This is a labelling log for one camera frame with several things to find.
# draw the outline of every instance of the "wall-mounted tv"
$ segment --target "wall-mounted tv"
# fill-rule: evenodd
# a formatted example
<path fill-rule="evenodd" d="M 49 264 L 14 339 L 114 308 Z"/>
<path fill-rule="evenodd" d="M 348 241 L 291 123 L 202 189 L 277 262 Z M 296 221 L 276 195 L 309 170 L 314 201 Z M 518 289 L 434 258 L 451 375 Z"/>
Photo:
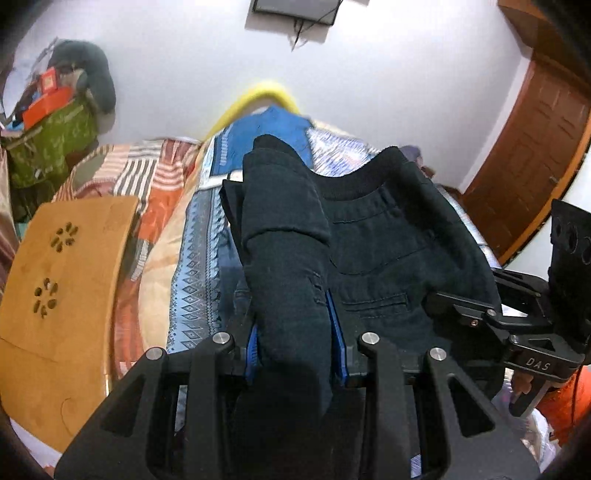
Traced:
<path fill-rule="evenodd" d="M 255 0 L 253 12 L 264 12 L 333 25 L 342 0 Z"/>

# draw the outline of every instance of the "green bag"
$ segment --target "green bag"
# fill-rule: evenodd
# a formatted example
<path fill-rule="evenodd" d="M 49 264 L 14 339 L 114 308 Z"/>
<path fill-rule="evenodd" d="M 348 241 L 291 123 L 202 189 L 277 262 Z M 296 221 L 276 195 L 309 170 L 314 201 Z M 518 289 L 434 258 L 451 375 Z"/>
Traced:
<path fill-rule="evenodd" d="M 70 174 L 66 155 L 84 151 L 96 136 L 92 111 L 75 98 L 6 145 L 15 220 L 31 219 L 51 200 Z"/>

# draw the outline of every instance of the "black garment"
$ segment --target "black garment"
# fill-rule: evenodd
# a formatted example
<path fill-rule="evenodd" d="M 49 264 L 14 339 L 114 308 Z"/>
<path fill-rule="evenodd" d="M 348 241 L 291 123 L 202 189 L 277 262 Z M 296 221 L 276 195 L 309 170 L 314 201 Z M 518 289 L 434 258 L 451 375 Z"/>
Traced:
<path fill-rule="evenodd" d="M 268 447 L 299 426 L 320 426 L 330 403 L 328 288 L 341 324 L 360 320 L 364 331 L 417 354 L 442 347 L 473 378 L 499 369 L 479 361 L 498 356 L 491 332 L 434 321 L 423 309 L 433 290 L 496 307 L 500 300 L 455 210 L 397 148 L 328 178 L 311 172 L 289 145 L 263 135 L 244 157 L 243 183 L 225 181 L 221 195 L 252 293 L 262 364 L 242 399 L 242 411 L 250 413 L 238 418 L 271 426 L 275 441 Z M 257 433 L 263 438 L 269 431 Z"/>

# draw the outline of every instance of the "blue patterned cloth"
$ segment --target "blue patterned cloth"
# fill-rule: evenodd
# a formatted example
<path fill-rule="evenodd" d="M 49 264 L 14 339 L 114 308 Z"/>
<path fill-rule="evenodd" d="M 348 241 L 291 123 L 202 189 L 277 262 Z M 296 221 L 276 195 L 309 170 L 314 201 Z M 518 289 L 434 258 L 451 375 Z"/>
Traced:
<path fill-rule="evenodd" d="M 312 166 L 312 152 L 306 137 L 308 119 L 270 106 L 263 113 L 248 115 L 226 127 L 215 138 L 211 175 L 242 169 L 242 159 L 252 150 L 253 140 L 265 134 L 280 138 L 293 148 L 306 165 Z"/>

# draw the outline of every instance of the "wooden board with holes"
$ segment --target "wooden board with holes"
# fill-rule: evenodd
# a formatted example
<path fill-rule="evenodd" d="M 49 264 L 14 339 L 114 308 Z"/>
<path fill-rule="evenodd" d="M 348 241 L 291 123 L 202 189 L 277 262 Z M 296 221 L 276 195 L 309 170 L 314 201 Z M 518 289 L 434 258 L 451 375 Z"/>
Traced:
<path fill-rule="evenodd" d="M 46 203 L 0 304 L 0 398 L 63 452 L 108 394 L 112 309 L 136 197 Z"/>

